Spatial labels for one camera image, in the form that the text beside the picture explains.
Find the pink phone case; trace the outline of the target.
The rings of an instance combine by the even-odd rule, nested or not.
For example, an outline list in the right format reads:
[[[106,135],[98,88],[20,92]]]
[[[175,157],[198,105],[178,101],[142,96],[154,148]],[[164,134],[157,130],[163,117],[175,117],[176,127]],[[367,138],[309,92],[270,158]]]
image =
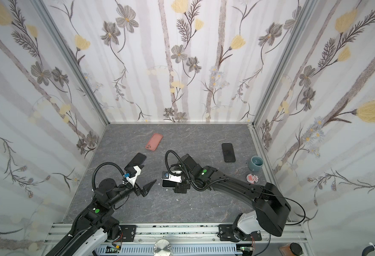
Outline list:
[[[164,136],[162,134],[154,133],[148,141],[148,143],[146,144],[145,149],[155,151],[158,148],[163,137]]]

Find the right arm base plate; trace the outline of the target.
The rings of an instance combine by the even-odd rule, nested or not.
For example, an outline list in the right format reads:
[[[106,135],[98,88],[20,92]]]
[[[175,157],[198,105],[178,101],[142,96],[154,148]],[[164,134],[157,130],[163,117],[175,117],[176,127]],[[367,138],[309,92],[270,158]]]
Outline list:
[[[239,228],[234,228],[233,225],[220,224],[218,225],[217,237],[222,242],[256,242],[262,241],[260,231],[252,232],[251,234],[243,233]]]

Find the small pink white object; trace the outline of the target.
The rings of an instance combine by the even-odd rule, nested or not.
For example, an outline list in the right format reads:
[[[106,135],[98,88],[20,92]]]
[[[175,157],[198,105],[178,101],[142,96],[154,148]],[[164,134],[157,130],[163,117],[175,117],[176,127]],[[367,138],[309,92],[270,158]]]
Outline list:
[[[259,182],[259,177],[257,175],[253,175],[253,174],[248,174],[246,176],[246,180],[247,182],[249,182],[250,184],[255,184],[257,182]]]

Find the round silver knob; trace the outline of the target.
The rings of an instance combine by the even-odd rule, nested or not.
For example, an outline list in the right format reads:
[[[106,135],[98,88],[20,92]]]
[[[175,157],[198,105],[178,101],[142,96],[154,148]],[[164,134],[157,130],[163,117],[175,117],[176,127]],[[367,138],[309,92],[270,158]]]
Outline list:
[[[154,256],[172,256],[173,249],[172,245],[168,240],[160,239],[155,242],[153,247]]]

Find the brown box black cap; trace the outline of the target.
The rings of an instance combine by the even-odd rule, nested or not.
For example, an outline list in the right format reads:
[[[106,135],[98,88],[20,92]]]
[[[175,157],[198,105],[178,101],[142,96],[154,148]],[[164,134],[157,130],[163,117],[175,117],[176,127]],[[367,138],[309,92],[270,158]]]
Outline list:
[[[303,248],[298,243],[290,243],[279,248],[282,256],[302,256]]]

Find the teal ceramic cup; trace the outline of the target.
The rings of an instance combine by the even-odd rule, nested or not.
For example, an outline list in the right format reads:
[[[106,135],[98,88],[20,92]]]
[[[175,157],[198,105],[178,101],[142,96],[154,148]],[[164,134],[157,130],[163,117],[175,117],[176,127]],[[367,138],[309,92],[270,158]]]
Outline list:
[[[253,156],[248,161],[248,168],[251,172],[259,172],[262,170],[264,161],[259,156]]]

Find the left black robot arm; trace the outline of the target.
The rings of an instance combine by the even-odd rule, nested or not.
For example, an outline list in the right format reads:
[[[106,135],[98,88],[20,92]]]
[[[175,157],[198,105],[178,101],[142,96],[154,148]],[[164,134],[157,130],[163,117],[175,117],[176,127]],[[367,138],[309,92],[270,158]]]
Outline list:
[[[123,177],[123,183],[117,185],[114,179],[107,178],[96,185],[98,171],[107,165],[115,167]],[[120,222],[112,215],[117,208],[115,205],[135,193],[146,197],[157,182],[149,182],[143,187],[136,183],[141,174],[142,166],[130,166],[125,173],[119,165],[112,162],[100,164],[92,175],[92,190],[94,192],[91,203],[75,218],[71,229],[48,252],[49,256],[89,256],[105,241],[117,241],[123,237]]]

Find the black phone case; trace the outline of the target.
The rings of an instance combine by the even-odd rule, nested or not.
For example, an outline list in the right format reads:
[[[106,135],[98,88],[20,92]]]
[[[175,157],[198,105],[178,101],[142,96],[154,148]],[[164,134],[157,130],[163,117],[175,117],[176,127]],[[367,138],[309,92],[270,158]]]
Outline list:
[[[226,163],[234,163],[236,161],[234,148],[232,143],[222,144],[223,158]]]

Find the light blue phone case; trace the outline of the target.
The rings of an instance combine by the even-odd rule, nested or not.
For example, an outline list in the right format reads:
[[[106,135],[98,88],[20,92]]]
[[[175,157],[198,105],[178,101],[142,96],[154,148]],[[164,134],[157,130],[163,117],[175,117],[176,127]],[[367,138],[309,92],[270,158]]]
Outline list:
[[[172,175],[168,172],[162,173],[162,187],[163,188],[175,188],[176,183],[174,181],[171,181]]]

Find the black phone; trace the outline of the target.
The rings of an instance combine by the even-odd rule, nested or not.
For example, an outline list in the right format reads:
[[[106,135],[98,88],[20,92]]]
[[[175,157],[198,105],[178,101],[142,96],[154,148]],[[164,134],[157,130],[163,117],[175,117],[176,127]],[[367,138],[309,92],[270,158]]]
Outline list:
[[[138,166],[140,169],[144,168],[144,161],[147,159],[147,156],[142,153],[137,153],[132,160],[126,165],[125,170]]]

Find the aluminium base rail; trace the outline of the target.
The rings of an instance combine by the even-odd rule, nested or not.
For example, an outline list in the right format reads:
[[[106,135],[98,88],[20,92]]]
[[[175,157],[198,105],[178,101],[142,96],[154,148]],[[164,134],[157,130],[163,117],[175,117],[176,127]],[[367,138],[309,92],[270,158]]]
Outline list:
[[[308,243],[308,237],[300,225],[287,226],[280,237],[269,235],[266,231],[260,231],[262,241],[256,242],[222,242],[217,237],[219,223],[139,223],[121,224],[136,225],[134,242],[105,241],[101,245],[112,245],[120,249],[125,244],[155,244],[160,239],[168,240],[173,244],[235,244],[237,250],[242,251],[242,256],[279,256],[279,248],[290,243],[298,243],[304,251],[304,256],[313,255]]]

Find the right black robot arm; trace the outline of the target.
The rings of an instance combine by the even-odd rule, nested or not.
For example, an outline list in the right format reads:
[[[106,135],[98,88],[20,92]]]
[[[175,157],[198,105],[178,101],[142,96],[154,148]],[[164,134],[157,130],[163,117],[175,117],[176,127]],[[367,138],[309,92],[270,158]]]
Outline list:
[[[290,198],[284,197],[272,183],[251,184],[229,177],[212,166],[200,166],[190,155],[180,157],[174,150],[165,153],[165,167],[170,175],[181,177],[182,182],[174,188],[182,194],[189,188],[198,192],[224,192],[253,209],[238,215],[236,229],[244,234],[263,229],[270,235],[282,236],[291,212]]]

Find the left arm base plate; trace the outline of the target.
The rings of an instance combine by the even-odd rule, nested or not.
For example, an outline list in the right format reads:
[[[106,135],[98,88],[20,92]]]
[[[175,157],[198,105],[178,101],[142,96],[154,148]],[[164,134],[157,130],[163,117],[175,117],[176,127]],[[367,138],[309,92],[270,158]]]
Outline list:
[[[134,242],[136,228],[136,225],[118,225],[114,227],[112,232],[113,242]]]

